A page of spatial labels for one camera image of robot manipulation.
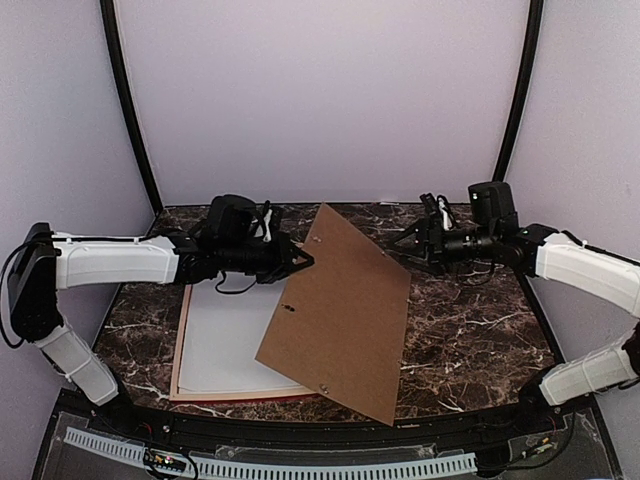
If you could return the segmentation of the brown backing board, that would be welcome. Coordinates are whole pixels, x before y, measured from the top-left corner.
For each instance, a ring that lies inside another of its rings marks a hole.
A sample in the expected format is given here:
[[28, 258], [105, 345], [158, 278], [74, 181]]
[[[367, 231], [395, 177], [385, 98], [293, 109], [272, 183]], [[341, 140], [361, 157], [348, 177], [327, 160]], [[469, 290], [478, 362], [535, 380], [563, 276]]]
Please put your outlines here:
[[327, 204], [304, 243], [256, 359], [296, 383], [391, 425], [411, 275]]

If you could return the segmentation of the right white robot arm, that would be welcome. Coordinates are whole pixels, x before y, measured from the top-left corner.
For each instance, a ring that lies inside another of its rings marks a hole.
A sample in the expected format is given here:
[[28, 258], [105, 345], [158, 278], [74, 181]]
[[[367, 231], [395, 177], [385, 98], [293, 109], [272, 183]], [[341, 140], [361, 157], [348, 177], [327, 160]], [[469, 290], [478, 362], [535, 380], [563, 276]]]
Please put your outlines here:
[[[568, 231], [541, 224], [521, 228], [492, 221], [470, 229], [446, 230], [438, 222], [416, 221], [393, 237], [389, 248], [417, 258], [433, 274], [456, 262], [483, 259], [529, 277], [557, 281], [639, 315], [639, 264], [577, 239]], [[522, 403], [510, 413], [521, 434], [534, 432], [549, 406], [612, 387], [639, 382], [639, 330], [534, 377], [520, 392]]]

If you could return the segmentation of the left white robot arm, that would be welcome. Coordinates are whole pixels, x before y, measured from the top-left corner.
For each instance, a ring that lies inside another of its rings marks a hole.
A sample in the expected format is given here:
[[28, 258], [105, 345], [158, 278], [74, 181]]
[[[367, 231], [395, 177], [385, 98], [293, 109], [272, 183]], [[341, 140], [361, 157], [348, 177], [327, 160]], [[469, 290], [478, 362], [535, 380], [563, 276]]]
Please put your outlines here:
[[34, 224], [7, 258], [1, 282], [8, 294], [9, 321], [18, 348], [35, 345], [75, 384], [120, 436], [141, 427], [140, 412], [111, 370], [78, 336], [58, 308], [61, 290], [86, 285], [153, 283], [222, 285], [230, 273], [272, 284], [313, 265], [313, 257], [281, 231], [264, 240], [206, 243], [181, 230], [149, 237], [75, 236]]

